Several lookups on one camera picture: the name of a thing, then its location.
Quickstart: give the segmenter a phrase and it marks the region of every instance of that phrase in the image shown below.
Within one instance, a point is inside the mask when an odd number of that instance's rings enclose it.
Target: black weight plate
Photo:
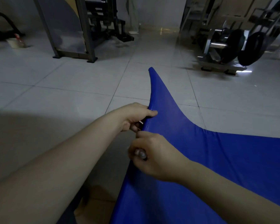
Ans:
[[[244,31],[234,30],[226,40],[227,47],[220,53],[221,63],[227,64],[234,60],[242,50],[245,43]]]
[[[263,32],[256,32],[248,37],[245,50],[238,55],[242,66],[249,66],[259,60],[269,45],[269,38]]]

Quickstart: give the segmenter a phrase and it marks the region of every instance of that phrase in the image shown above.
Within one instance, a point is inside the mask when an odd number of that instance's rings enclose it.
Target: person's right hand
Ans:
[[[146,161],[135,155],[137,148],[146,151]],[[139,131],[136,134],[136,139],[129,148],[129,158],[142,172],[169,182],[178,182],[190,161],[162,135],[147,131]]]

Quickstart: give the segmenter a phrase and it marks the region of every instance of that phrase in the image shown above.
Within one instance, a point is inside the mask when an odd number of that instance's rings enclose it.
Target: right arm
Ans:
[[[137,148],[147,161],[134,155]],[[159,134],[139,131],[129,157],[146,174],[185,186],[228,223],[280,223],[280,206],[189,160]]]

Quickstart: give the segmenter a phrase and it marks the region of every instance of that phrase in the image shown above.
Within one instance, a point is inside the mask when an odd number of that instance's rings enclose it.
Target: blue tarp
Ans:
[[[190,160],[280,205],[280,138],[202,129],[181,112],[152,67],[149,75],[148,108],[158,115],[147,119],[143,130],[163,135]],[[131,162],[110,223],[225,222],[191,191],[155,180]]]

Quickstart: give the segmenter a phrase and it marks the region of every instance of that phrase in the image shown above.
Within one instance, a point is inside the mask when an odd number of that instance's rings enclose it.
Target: forearm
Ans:
[[[56,223],[121,129],[104,115],[2,181],[0,223]]]
[[[194,192],[228,223],[280,223],[280,206],[188,161],[180,183]]]

